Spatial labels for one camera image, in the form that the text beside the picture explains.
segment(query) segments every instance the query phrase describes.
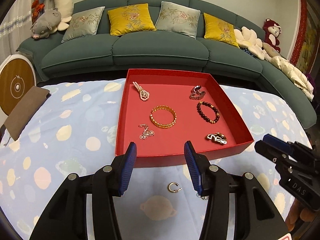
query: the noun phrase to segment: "red tray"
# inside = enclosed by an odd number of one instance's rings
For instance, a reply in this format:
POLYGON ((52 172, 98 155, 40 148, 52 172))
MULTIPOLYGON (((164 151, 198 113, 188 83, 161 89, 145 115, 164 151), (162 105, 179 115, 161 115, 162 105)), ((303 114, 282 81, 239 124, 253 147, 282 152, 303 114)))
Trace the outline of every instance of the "red tray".
MULTIPOLYGON (((215 113, 207 106, 202 111, 211 120, 215 113)), ((172 114, 166 110, 153 113, 154 119, 161 124, 171 123, 172 114)), ((183 147, 190 140, 197 153, 204 154, 209 160, 236 155, 244 151, 253 138, 232 102, 207 73, 159 70, 129 69, 122 96, 119 125, 116 140, 116 156, 125 153, 129 143, 137 145, 135 167, 162 167, 185 164, 183 147), (150 93, 147 101, 140 100, 139 93, 132 84, 137 82, 150 93), (206 95, 202 101, 216 106, 220 119, 210 124, 198 114, 198 101, 189 99, 194 86, 202 86, 206 95), (168 129, 156 127, 150 120, 151 110, 159 105, 171 107, 177 114, 177 122, 168 129), (141 140, 139 136, 147 124, 155 135, 141 140), (207 134, 220 132, 227 137, 228 143, 220 145, 205 139, 207 134)))

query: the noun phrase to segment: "tablecloth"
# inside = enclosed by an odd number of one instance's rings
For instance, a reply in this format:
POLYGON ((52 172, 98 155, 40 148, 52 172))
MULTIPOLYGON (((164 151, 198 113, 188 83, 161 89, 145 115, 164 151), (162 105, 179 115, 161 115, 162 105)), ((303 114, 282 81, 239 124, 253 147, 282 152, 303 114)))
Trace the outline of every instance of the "tablecloth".
MULTIPOLYGON (((95 173, 115 156, 118 116, 125 79, 46 86, 52 96, 32 117, 17 141, 6 132, 0 144, 0 206, 23 239, 29 239, 43 209, 70 173, 95 173)), ((310 147, 295 114, 281 98, 222 86, 254 140, 266 133, 310 147)), ((257 154, 213 160, 226 172, 253 173, 285 218, 294 198, 279 186, 275 165, 257 154)), ((114 198, 124 240, 195 240, 207 201, 193 189, 186 165, 134 169, 128 190, 114 198), (170 193, 167 185, 182 187, 170 193)), ((234 197, 230 196, 228 239, 233 239, 234 197)), ((87 201, 89 240, 94 239, 91 196, 87 201)))

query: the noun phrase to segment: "brown pouch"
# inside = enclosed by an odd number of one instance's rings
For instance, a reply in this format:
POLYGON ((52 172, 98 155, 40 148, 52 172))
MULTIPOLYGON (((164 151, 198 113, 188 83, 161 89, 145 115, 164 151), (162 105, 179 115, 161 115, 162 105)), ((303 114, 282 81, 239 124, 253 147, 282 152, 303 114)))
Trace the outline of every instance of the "brown pouch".
POLYGON ((17 103, 4 121, 4 126, 13 140, 18 140, 27 123, 49 96, 49 90, 33 86, 17 103))

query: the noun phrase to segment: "sofa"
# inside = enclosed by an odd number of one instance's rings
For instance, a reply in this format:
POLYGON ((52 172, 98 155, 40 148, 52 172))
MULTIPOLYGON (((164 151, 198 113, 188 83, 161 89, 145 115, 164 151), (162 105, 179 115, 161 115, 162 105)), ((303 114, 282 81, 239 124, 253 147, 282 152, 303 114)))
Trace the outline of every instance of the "sofa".
POLYGON ((316 123, 316 113, 303 92, 280 70, 229 44, 204 39, 203 13, 220 18, 234 28, 246 26, 264 40, 265 32, 254 23, 202 0, 83 0, 74 4, 74 13, 105 6, 97 34, 61 43, 64 32, 47 39, 23 41, 17 51, 30 55, 43 81, 50 78, 129 68, 158 68, 198 71, 255 82, 262 91, 283 98, 303 128, 316 123), (166 32, 146 31, 111 36, 108 10, 148 3, 155 24, 161 1, 170 1, 201 11, 196 39, 166 32))

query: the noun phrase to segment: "gold bracelet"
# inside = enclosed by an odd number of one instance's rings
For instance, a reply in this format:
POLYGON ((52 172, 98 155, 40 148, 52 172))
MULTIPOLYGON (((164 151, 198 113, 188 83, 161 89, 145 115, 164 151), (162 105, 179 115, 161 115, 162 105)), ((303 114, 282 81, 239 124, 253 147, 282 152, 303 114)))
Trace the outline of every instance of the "gold bracelet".
POLYGON ((154 109, 152 109, 152 111, 151 111, 150 120, 151 120, 151 122, 152 122, 156 127, 166 129, 166 128, 170 128, 170 127, 174 126, 174 124, 176 123, 176 120, 177 120, 177 114, 176 114, 176 112, 175 112, 171 107, 168 107, 168 106, 156 106, 156 107, 155 107, 154 109), (160 123, 158 123, 158 122, 153 118, 152 114, 153 114, 155 111, 160 110, 160 109, 168 110, 171 114, 173 114, 174 120, 173 120, 172 123, 169 123, 169 124, 160 124, 160 123))

